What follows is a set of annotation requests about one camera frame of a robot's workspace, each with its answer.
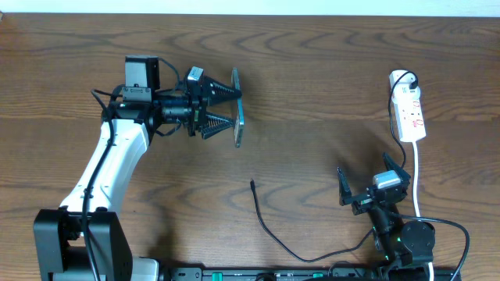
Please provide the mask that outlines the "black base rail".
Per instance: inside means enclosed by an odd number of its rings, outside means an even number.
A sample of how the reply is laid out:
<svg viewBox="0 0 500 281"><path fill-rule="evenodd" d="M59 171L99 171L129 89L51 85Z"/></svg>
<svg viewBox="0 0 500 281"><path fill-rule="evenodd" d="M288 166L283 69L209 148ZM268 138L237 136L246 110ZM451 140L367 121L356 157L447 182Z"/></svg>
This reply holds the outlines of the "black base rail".
<svg viewBox="0 0 500 281"><path fill-rule="evenodd" d="M332 269L161 269L161 281L301 281L301 280L428 280L423 269L393 269L387 276L364 268L334 266Z"/></svg>

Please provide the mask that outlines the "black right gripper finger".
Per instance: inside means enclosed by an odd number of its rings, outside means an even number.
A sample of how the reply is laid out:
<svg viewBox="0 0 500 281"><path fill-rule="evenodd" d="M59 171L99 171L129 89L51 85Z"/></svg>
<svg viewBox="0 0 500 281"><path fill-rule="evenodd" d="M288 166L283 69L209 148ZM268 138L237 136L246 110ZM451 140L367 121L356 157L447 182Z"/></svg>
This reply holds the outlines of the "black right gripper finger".
<svg viewBox="0 0 500 281"><path fill-rule="evenodd" d="M339 182L339 204L340 206L350 205L352 203L352 192L340 167L337 168L337 177Z"/></svg>
<svg viewBox="0 0 500 281"><path fill-rule="evenodd" d="M382 154L382 158L385 164L385 167L387 171L394 171L399 178L402 180L402 182L409 182L411 179L411 176L400 166L398 165L390 156L388 153L384 152Z"/></svg>

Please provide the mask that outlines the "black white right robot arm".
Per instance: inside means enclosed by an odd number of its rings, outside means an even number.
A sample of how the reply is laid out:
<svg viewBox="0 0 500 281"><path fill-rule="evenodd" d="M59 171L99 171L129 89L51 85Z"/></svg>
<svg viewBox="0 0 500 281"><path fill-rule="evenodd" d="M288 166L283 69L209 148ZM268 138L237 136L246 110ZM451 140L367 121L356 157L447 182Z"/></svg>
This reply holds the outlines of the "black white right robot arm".
<svg viewBox="0 0 500 281"><path fill-rule="evenodd" d="M403 221L396 204L408 195L411 176L388 154L383 154L383 160L387 171L375 175L363 194L351 192L339 169L339 204L351 205L354 215L366 213L370 217L378 247L397 268L427 265L434 260L434 227L417 219Z"/></svg>

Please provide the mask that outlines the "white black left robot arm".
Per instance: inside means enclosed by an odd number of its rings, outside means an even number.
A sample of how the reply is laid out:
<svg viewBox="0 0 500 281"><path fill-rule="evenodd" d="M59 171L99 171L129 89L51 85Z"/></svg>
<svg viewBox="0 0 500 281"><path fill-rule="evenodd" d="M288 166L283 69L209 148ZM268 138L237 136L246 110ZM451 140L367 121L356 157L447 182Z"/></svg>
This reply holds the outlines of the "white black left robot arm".
<svg viewBox="0 0 500 281"><path fill-rule="evenodd" d="M125 81L102 103L96 149L83 175L56 209L42 209L34 239L43 280L169 280L172 270L154 258L133 256L119 216L132 174L164 124L210 138L244 129L241 82L230 84L191 67L170 89L160 87L154 55L128 55Z"/></svg>

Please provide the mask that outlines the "white power strip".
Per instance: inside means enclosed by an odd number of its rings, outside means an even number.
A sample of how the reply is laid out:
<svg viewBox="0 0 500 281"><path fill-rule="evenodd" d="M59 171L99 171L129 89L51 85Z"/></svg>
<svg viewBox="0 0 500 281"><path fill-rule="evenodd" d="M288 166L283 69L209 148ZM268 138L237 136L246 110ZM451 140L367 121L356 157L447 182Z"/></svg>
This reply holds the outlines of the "white power strip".
<svg viewBox="0 0 500 281"><path fill-rule="evenodd" d="M395 107L398 139L416 143L427 135L420 103L421 90L417 75L397 69L389 75L391 102Z"/></svg>

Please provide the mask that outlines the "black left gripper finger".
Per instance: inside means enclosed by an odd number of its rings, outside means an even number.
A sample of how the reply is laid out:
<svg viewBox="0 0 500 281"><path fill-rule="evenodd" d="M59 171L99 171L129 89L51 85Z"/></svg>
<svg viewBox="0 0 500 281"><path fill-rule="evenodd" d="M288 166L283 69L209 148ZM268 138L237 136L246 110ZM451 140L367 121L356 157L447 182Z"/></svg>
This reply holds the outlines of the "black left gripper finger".
<svg viewBox="0 0 500 281"><path fill-rule="evenodd" d="M242 97L242 92L235 87L229 87L222 84L212 77L204 76L202 97L207 99L208 106L213 106L227 101L237 100Z"/></svg>
<svg viewBox="0 0 500 281"><path fill-rule="evenodd" d="M201 128L201 135L204 140L213 137L214 135L234 127L232 118L222 116L216 113L206 113L206 123Z"/></svg>

